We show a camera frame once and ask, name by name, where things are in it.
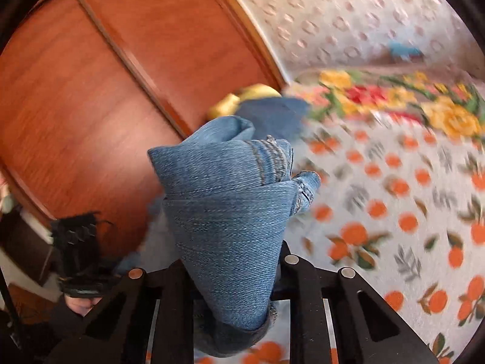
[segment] floral tablecloth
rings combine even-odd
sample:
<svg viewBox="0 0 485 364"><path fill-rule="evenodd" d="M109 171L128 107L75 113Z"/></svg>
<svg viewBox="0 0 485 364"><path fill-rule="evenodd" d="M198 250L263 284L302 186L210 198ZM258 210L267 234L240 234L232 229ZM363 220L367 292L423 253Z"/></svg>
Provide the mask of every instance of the floral tablecloth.
<svg viewBox="0 0 485 364"><path fill-rule="evenodd" d="M322 187L285 240L316 267L353 267L448 364L485 316L482 85L459 71L393 70L313 72L287 88L313 104L294 173L316 171ZM288 357L283 302L259 344L201 362Z"/></svg>

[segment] red flower pattern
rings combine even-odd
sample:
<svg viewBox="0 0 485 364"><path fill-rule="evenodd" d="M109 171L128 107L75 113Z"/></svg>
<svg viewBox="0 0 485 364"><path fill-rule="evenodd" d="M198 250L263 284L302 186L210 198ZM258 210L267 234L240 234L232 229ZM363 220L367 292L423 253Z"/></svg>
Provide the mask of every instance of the red flower pattern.
<svg viewBox="0 0 485 364"><path fill-rule="evenodd" d="M421 123L421 121L413 114L406 112L390 111L387 113L395 122L400 122L402 119L411 120L414 122Z"/></svg>
<svg viewBox="0 0 485 364"><path fill-rule="evenodd" d="M426 90L429 91L431 94L434 94L435 96L439 96L441 94L434 85L426 86Z"/></svg>
<svg viewBox="0 0 485 364"><path fill-rule="evenodd" d="M346 91L347 97L356 104L376 104L385 101L386 96L379 86L354 86Z"/></svg>
<svg viewBox="0 0 485 364"><path fill-rule="evenodd" d="M467 99L470 98L469 95L466 94L463 90L461 90L458 86L453 86L452 90L462 101L466 101Z"/></svg>

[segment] wooden cabinet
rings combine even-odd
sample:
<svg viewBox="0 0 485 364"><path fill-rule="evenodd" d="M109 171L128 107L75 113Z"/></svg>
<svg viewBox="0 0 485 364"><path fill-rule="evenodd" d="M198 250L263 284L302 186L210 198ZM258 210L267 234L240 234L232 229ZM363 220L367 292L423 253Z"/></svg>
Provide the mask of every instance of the wooden cabinet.
<svg viewBox="0 0 485 364"><path fill-rule="evenodd" d="M146 151L258 82L282 79L234 0L46 0L0 55L0 166L45 224L101 211L122 255L162 193Z"/></svg>

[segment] human hand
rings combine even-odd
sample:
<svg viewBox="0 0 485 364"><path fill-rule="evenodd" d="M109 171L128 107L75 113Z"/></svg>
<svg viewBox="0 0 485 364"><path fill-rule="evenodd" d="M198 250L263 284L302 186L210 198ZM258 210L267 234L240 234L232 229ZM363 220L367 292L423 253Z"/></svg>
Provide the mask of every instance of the human hand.
<svg viewBox="0 0 485 364"><path fill-rule="evenodd" d="M86 316L88 312L99 302L102 297L96 298L74 298L64 294L67 307L74 313Z"/></svg>

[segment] black cable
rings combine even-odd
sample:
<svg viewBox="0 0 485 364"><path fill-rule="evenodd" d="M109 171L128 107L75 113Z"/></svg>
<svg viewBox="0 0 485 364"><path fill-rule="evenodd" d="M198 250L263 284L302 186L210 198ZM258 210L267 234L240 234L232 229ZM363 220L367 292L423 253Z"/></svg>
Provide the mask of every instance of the black cable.
<svg viewBox="0 0 485 364"><path fill-rule="evenodd" d="M12 297L10 296L10 292L8 291L7 282L5 281L5 277L3 276L2 268L0 267L0 295L5 302L5 307L9 312L10 319L12 320L12 324L14 326L15 336L18 338L18 342L20 344L20 350L22 351L23 355L25 356L27 362L32 362L33 357L31 355L30 349L28 348L26 334L18 317L17 310L15 309L14 301L12 301Z"/></svg>

